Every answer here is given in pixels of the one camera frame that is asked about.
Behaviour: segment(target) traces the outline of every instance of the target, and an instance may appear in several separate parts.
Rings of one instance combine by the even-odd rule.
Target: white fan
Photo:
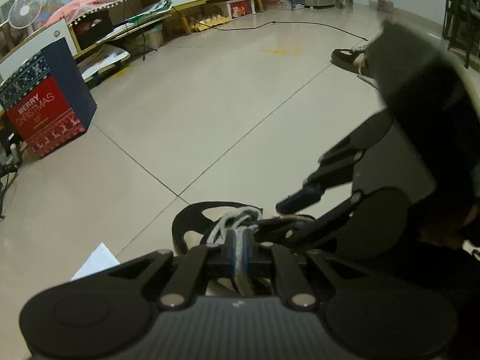
[[[32,24],[37,20],[41,9],[41,0],[17,0],[11,6],[8,21],[13,28],[27,28],[28,34],[31,34]]]

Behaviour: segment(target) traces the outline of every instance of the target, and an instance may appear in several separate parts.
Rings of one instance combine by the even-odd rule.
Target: chair
[[[445,15],[443,17],[443,30],[442,37],[448,39],[448,32],[450,31],[450,25],[452,24],[453,12],[452,5],[454,0],[445,0]]]
[[[469,68],[470,53],[472,51],[475,37],[480,32],[480,11],[472,0],[454,0],[450,7],[453,17],[452,34],[448,44],[450,48],[465,50],[465,68]],[[465,23],[465,42],[459,40],[460,23]]]

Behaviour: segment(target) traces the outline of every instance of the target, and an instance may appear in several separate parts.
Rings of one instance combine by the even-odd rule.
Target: shoelace
[[[364,44],[363,46],[360,46],[360,47],[356,47],[353,49],[353,51],[363,51],[365,52],[365,50],[367,49],[367,44]],[[366,61],[367,61],[367,56],[365,55],[363,60],[360,62],[360,64],[358,65],[358,74],[357,74],[357,77],[362,80],[362,81],[365,81],[367,84],[369,84],[370,86],[374,87],[376,90],[379,90],[378,89],[378,86],[377,84],[375,83],[374,80],[370,80],[368,79],[367,77],[365,77],[363,74],[362,74],[362,68],[364,66],[366,66]]]
[[[254,295],[254,289],[250,278],[246,275],[243,261],[243,233],[250,229],[253,232],[258,230],[256,225],[246,225],[246,220],[258,221],[263,217],[262,212],[255,207],[240,207],[223,215],[208,236],[208,243],[223,244],[227,232],[235,232],[235,283],[239,293],[243,296]]]

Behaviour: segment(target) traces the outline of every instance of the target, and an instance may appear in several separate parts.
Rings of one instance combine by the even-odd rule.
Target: christmas gift box
[[[40,157],[86,132],[97,109],[63,38],[37,52],[3,83],[0,104]]]

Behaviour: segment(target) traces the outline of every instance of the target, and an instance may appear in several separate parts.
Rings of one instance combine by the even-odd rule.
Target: white paper
[[[120,263],[109,250],[108,247],[102,242],[98,247],[93,251],[82,268],[71,278],[72,280],[77,280],[84,278],[85,276],[96,274],[97,272],[104,271],[105,269],[118,266]]]
[[[119,35],[124,30],[129,30],[130,28],[135,27],[136,25],[137,25],[137,23],[128,23],[128,22],[124,23],[124,24],[121,24],[121,25],[115,27],[111,33],[105,35],[102,39],[97,40],[96,43],[102,43],[105,39],[112,38],[114,35]]]
[[[113,65],[115,62],[121,61],[128,56],[130,56],[128,51],[111,44],[103,44],[99,50],[80,62],[77,67],[82,78],[86,80],[101,69]]]

